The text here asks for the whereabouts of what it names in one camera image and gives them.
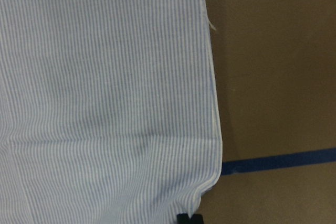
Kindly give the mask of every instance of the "blue tape strip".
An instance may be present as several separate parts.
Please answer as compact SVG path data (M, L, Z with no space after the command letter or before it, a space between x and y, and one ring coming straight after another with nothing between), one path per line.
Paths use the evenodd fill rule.
M336 148L223 162L221 175L336 162Z

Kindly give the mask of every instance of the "brown background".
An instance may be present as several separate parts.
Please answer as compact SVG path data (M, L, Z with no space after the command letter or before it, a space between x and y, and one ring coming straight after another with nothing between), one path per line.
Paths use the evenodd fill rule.
M336 147L336 0L206 0L223 160ZM336 223L336 164L221 177L206 224Z

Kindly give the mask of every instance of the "striped shirt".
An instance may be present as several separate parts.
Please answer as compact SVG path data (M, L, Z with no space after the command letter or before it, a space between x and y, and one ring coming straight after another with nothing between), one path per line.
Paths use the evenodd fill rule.
M0 0L0 223L176 223L222 162L205 0Z

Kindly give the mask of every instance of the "blue and white striped cloth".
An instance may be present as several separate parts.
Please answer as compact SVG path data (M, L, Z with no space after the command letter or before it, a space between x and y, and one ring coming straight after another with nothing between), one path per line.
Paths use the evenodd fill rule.
M0 223L175 223L222 163L205 0L0 0Z

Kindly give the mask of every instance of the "cloth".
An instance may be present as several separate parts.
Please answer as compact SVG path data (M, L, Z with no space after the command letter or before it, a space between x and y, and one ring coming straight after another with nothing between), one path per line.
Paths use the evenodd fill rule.
M205 0L0 0L0 223L176 223L217 182Z

